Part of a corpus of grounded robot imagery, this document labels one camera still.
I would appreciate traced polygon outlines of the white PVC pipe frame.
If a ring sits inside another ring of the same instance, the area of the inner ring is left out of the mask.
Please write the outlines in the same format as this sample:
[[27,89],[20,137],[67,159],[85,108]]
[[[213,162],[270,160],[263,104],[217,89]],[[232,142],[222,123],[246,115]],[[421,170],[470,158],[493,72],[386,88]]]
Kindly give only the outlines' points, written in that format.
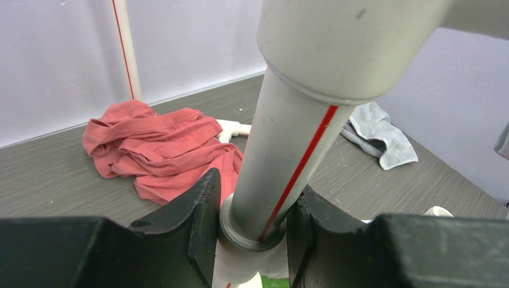
[[507,1],[265,1],[267,62],[214,267],[245,282],[287,241],[286,217],[354,108],[388,92],[440,26],[508,38]]

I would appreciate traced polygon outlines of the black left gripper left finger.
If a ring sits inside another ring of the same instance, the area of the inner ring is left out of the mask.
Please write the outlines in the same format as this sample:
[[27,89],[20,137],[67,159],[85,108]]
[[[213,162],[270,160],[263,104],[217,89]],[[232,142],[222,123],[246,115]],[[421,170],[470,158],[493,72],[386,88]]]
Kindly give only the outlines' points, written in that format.
[[105,217],[1,220],[2,287],[211,287],[217,169],[123,227]]

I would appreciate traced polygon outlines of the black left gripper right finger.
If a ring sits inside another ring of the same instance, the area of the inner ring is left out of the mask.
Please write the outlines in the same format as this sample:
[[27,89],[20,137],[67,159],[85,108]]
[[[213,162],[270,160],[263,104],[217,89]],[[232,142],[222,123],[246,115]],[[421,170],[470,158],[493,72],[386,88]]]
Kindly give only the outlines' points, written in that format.
[[507,287],[508,221],[381,214],[306,187],[286,217],[291,287]]

